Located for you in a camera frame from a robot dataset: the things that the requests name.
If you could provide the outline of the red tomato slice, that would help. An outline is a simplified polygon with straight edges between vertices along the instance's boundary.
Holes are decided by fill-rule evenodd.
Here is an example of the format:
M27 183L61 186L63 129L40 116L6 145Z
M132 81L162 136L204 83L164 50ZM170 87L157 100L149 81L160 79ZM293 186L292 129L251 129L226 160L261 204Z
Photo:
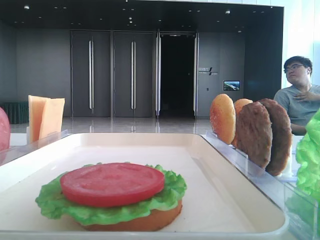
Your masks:
M6 150L10 147L11 129L10 122L6 112L0 108L0 150Z
M105 163L78 168L60 180L64 196L90 207L118 207L153 197L165 186L165 175L155 168L133 163Z

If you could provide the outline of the front brown meat patty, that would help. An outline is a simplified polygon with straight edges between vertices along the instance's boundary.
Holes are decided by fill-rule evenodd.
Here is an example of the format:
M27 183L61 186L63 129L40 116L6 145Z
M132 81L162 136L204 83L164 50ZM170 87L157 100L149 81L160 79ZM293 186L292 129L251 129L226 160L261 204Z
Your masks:
M272 123L266 107L258 101L242 107L236 120L237 148L265 169L271 161Z

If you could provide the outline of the brown meat patty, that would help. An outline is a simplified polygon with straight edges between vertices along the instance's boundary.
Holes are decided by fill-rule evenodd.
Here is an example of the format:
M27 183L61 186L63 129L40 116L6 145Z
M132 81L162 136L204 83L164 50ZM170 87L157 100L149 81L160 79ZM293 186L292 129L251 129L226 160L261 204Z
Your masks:
M237 148L265 169L271 161L272 123L266 107L258 101L242 107L236 120Z
M271 158L266 171L272 176L280 175L287 167L292 146L291 120L287 111L275 100L259 101L267 109L272 128Z

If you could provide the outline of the front orange cheese slice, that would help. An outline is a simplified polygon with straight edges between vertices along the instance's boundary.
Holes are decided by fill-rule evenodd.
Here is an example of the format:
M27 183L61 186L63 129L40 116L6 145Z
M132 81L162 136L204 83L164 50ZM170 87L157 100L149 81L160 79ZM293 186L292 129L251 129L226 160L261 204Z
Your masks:
M50 98L45 102L39 130L39 139L46 138L51 134L61 131L64 105L64 98Z

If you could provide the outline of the orange cheese slice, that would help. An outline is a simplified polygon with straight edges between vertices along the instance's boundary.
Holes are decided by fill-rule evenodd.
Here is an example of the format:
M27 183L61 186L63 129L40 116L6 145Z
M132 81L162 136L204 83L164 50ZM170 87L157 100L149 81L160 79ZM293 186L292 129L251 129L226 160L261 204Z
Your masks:
M61 131L64 105L64 98L50 98L45 102L39 130L39 139L46 138L51 134Z
M28 96L29 110L29 142L33 143L39 140L40 127L45 103L50 100L48 97Z

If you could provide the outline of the rear brown meat patty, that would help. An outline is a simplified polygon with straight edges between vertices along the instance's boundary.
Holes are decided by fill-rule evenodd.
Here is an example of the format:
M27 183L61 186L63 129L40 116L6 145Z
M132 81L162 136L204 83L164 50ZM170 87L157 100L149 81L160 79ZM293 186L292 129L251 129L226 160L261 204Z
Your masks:
M271 158L266 171L272 176L280 175L287 167L292 146L291 120L287 111L275 100L259 101L267 109L272 128Z

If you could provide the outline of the rear orange cheese slice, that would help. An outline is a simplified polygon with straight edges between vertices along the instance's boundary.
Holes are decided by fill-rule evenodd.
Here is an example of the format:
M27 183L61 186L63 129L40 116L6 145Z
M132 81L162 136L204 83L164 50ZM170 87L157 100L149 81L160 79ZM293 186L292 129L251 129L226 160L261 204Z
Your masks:
M28 96L29 110L29 142L33 143L39 140L40 127L45 103L50 100L48 97Z

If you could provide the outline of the green lettuce on bun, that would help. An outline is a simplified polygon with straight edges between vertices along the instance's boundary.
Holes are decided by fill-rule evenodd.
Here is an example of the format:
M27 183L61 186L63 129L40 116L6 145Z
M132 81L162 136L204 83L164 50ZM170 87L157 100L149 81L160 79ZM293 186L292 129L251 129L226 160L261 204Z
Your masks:
M112 226L130 221L143 220L152 214L180 212L179 204L187 190L184 178L173 171L164 170L159 164L154 167L164 174L164 189L150 199L119 207L91 207L69 201L62 192L62 173L41 187L35 199L41 214L48 219L60 219L63 215L72 217L84 227L94 225Z

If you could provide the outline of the green lettuce leaf in holder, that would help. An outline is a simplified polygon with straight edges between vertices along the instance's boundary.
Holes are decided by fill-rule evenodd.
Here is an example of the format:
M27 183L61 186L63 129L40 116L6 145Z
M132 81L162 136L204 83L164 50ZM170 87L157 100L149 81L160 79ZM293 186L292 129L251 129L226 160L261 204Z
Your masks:
M317 201L320 200L320 113L306 125L306 134L296 146L297 187Z

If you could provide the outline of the front bun slice in holder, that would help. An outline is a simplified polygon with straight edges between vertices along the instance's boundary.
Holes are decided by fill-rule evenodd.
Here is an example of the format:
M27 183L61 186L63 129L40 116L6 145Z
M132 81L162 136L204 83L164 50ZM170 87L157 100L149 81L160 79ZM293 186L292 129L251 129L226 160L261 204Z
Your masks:
M219 94L213 99L209 119L217 137L230 145L236 133L236 111L233 100L227 94Z

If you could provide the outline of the bun slice in holder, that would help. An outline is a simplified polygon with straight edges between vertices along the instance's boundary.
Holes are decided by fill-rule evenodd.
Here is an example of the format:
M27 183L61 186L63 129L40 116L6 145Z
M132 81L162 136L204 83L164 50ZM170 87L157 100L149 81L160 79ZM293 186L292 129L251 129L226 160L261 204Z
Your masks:
M251 99L247 99L247 98L241 98L238 99L235 103L234 103L234 109L235 109L235 114L236 114L236 121L238 121L239 118L239 114L242 110L242 108L245 105L248 105L250 103L252 103L253 101ZM234 139L232 140L231 144L237 148L238 147L238 136L237 136L237 132L235 132L235 136Z
M213 99L209 119L217 137L230 145L236 133L236 111L233 100L227 94L219 94Z

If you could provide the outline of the dark double door middle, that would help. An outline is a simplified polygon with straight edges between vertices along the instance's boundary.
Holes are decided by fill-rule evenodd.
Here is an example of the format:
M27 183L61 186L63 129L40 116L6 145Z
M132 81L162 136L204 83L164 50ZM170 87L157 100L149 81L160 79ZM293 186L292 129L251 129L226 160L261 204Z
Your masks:
M152 32L114 34L114 113L121 118L153 115Z

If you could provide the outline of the dark double door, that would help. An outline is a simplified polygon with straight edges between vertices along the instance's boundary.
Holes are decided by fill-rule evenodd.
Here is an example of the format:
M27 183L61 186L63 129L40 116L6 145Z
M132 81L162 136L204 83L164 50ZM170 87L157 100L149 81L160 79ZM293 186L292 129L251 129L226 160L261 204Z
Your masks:
M153 115L152 32L114 34L114 113L121 118Z
M111 116L111 46L106 31L71 32L73 117Z

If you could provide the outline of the rear bun slice in holder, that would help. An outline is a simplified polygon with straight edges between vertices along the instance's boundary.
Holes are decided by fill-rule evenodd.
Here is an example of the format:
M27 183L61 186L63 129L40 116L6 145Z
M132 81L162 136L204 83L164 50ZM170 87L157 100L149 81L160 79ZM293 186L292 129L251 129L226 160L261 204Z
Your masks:
M253 101L251 99L247 99L247 98L241 98L238 99L235 103L234 103L234 109L235 109L235 114L236 114L236 121L238 121L239 118L239 114L242 110L242 108L245 105L248 105L250 103L252 103ZM235 136L234 139L232 140L231 144L237 148L238 147L238 136L237 136L237 132L235 132Z

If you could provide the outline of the dark double door left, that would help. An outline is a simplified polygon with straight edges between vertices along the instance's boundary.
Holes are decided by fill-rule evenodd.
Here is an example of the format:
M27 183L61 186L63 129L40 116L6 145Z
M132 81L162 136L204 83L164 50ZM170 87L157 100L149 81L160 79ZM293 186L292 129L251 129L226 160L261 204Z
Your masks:
M111 46L106 31L71 32L73 117L111 116Z

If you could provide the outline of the bottom bun on tray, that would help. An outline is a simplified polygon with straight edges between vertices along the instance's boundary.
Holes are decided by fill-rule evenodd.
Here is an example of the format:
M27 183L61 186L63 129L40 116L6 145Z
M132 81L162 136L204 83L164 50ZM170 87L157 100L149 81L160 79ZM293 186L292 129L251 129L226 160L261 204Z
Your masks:
M146 210L142 206L97 208L88 220L74 221L88 231L152 232L171 224L182 211L182 200L172 209Z

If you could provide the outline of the beige plastic tray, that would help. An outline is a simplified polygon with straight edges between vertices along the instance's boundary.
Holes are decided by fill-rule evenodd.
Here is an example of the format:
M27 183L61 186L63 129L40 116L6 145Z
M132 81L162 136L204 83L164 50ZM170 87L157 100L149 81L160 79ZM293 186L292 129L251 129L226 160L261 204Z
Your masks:
M87 164L116 162L160 165L183 176L187 191L173 223L155 232L94 232L68 216L41 215L41 186ZM288 215L196 134L72 134L0 168L3 240L279 240L288 228Z

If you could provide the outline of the white patty pusher block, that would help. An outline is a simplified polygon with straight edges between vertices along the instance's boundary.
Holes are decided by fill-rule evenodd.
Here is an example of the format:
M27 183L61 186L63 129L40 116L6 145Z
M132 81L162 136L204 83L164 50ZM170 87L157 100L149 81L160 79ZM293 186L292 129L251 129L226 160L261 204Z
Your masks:
M296 169L296 156L290 151L290 155L287 161L285 169L279 175L280 178L292 178L294 176L294 170Z

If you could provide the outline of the green covered table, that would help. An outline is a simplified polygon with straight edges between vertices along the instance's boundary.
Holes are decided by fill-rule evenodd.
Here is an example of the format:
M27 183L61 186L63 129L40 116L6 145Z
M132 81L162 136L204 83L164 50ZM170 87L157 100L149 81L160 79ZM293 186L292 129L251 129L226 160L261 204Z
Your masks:
M29 122L29 103L20 102L3 102L0 107L8 116L10 124L25 124Z

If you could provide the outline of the seated man grey shirt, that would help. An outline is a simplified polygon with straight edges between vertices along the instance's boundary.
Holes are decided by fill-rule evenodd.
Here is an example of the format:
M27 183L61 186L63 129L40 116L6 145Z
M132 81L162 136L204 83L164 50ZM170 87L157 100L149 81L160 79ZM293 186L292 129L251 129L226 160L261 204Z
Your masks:
M308 122L320 108L320 86L311 83L313 64L307 57L293 56L283 68L291 86L278 90L273 99L286 110L292 133L303 136Z

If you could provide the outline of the small wall screen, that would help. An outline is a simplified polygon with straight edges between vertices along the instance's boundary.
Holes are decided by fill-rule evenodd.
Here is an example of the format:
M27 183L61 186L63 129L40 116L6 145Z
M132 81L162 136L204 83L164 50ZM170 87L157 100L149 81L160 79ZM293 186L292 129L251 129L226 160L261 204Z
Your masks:
M241 83L240 81L223 81L223 90L224 91L239 91Z

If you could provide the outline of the clear bun holder rail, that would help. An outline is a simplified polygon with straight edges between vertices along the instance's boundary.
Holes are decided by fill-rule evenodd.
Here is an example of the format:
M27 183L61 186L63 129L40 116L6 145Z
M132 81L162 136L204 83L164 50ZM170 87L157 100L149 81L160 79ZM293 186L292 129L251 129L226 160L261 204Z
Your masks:
M201 134L223 157L231 162L237 169L239 169L247 177L249 175L248 155L237 149L231 144L226 144L212 132L206 131Z

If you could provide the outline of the clear cheese holder rail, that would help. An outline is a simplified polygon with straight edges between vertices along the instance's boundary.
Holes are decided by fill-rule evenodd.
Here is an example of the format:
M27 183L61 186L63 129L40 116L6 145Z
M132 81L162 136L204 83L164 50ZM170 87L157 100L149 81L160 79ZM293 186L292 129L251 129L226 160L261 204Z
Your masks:
M7 163L10 163L24 155L27 155L42 147L45 147L56 141L59 141L67 137L68 135L70 135L70 133L66 129L66 130L63 130L62 132L52 133L48 137L45 137L43 139L40 139L30 144L12 146L8 149L2 150L0 152L0 165L3 166Z

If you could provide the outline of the clear patty holder rail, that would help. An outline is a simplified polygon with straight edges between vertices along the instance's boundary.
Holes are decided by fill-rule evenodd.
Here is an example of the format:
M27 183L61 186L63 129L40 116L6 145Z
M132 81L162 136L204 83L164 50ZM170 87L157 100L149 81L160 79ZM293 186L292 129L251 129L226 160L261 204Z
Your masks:
M297 172L300 164L293 153L288 165L292 175L287 177L271 176L262 168L252 163L245 162L247 176L263 193L265 193L289 219L288 231L297 240L318 240L320 238L320 209L319 202L307 195L297 187Z

